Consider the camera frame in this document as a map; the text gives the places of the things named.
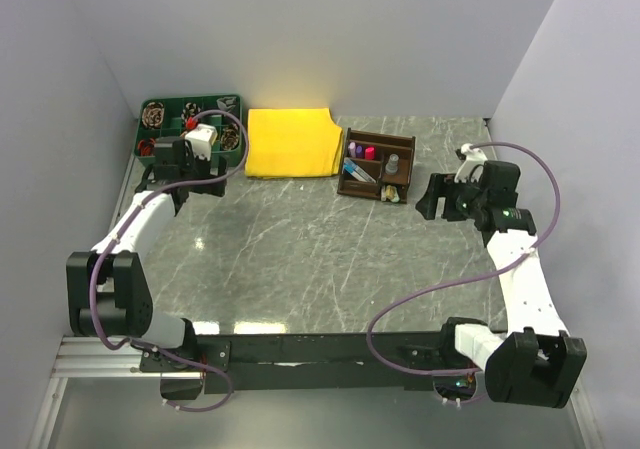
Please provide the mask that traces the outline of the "clear blue ballpoint pen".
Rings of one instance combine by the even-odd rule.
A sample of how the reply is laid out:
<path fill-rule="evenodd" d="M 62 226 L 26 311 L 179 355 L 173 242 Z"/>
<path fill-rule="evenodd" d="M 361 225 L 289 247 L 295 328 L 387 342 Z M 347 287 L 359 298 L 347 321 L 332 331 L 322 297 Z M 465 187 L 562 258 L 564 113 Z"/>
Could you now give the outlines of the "clear blue ballpoint pen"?
<path fill-rule="evenodd" d="M 343 170 L 359 182 L 376 183 L 377 180 L 350 158 L 345 158 Z"/>

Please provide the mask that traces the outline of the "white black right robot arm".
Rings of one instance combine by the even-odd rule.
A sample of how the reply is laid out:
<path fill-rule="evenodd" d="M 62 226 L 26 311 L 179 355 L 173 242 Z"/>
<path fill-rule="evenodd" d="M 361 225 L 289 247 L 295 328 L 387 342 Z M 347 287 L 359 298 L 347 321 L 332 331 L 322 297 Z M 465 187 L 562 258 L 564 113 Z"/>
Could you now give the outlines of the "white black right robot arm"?
<path fill-rule="evenodd" d="M 517 205 L 520 169 L 486 161 L 473 164 L 468 175 L 432 174 L 416 208 L 426 220 L 473 221 L 500 273 L 507 330 L 496 334 L 481 323 L 457 323 L 438 343 L 440 359 L 450 367 L 470 359 L 483 371 L 494 402 L 562 408 L 587 349 L 569 334 L 552 301 L 533 217 Z"/>

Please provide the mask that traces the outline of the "blue capped marker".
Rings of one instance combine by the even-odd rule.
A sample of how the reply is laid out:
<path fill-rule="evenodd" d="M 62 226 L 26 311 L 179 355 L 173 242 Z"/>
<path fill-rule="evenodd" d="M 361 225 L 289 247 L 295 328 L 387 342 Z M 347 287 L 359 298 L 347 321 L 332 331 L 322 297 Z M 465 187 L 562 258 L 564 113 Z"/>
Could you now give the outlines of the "blue capped marker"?
<path fill-rule="evenodd" d="M 358 165 L 345 165 L 343 169 L 354 179 L 360 182 L 375 183 L 376 180 L 372 178 L 366 171 L 360 168 Z"/>

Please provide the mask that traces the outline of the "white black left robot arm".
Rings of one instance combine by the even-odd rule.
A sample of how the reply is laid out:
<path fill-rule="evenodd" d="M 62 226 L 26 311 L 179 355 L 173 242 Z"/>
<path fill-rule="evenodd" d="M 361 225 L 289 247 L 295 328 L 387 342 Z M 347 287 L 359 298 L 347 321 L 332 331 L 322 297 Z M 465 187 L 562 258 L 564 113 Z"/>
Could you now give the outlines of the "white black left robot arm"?
<path fill-rule="evenodd" d="M 228 163 L 219 156 L 197 156 L 193 141 L 163 137 L 142 173 L 127 211 L 112 231 L 89 251 L 66 262 L 70 327 L 74 335 L 103 337 L 109 348 L 137 342 L 164 349 L 176 370 L 202 360 L 191 321 L 155 309 L 143 260 L 158 233 L 190 194 L 222 197 Z"/>

